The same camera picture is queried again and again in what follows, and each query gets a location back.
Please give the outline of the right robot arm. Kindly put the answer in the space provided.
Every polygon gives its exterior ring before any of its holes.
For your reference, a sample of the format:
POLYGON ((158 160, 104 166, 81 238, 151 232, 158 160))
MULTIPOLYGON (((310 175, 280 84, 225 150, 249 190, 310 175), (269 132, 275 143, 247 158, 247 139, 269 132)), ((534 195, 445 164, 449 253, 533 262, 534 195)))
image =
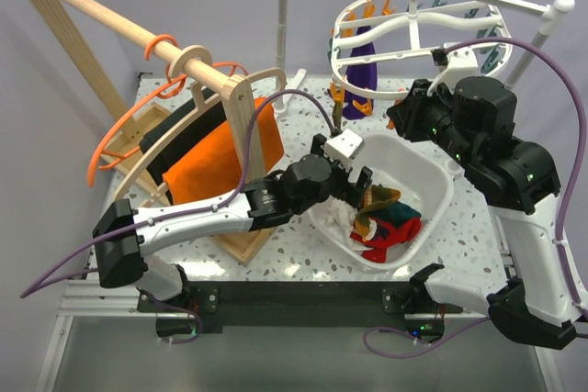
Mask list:
POLYGON ((416 80, 386 114, 399 136, 430 140, 464 171, 498 218, 515 276, 477 281, 440 263, 410 280, 412 306, 422 312, 449 304, 485 315, 513 342, 561 350, 572 342, 587 295, 568 247, 556 237, 560 179, 542 146, 514 136, 517 98, 499 80, 470 76, 453 89, 416 80))

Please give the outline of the red santa sock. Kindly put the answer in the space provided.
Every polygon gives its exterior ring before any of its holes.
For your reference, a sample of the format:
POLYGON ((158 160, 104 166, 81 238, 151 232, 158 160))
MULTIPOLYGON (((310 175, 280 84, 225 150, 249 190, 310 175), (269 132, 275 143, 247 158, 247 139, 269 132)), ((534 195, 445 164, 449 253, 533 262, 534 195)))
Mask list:
POLYGON ((399 227, 377 218, 369 218, 368 226, 358 225, 351 232, 350 238, 368 248, 385 250, 393 245, 411 241, 420 231, 422 222, 419 218, 410 218, 399 227))
POLYGON ((362 251, 363 259, 372 263, 385 263, 387 261, 387 248, 368 248, 362 251))

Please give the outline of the striped olive sock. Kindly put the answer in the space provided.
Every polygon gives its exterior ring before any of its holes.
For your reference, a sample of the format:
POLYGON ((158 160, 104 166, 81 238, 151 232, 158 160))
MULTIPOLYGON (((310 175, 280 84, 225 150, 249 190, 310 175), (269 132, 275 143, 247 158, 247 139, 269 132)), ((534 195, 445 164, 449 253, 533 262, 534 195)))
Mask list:
POLYGON ((341 132, 342 129, 342 117, 344 109, 344 101, 342 98, 333 98, 334 106, 332 110, 332 119, 334 124, 334 131, 337 133, 341 132))
POLYGON ((369 215, 375 211, 388 208, 399 201, 400 198, 401 191, 398 189, 388 188, 383 185, 371 185, 367 189, 354 220, 355 232, 362 240, 366 240, 370 232, 369 215))

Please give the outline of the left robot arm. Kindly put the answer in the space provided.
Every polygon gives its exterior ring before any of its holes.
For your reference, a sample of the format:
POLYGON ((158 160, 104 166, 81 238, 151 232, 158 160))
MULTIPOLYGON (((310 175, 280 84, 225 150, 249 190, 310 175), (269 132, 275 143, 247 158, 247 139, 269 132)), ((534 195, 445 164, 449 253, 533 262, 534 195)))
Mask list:
POLYGON ((170 311, 189 308, 186 273, 157 257, 160 250, 192 239, 273 229, 331 197, 358 207, 372 181, 367 167, 355 182, 349 179, 363 145, 349 129, 331 139, 317 134, 310 153, 283 173, 220 196, 169 207, 112 202, 93 231, 100 286, 135 286, 170 311))

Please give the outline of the white sock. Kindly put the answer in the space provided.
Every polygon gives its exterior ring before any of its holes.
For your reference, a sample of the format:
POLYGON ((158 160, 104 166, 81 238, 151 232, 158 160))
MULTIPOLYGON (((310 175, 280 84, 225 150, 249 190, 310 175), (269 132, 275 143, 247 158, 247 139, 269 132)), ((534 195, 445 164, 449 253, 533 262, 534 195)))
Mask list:
POLYGON ((344 237, 348 237, 354 227, 357 210, 346 202, 333 199, 327 206, 325 222, 329 226, 336 226, 344 237))

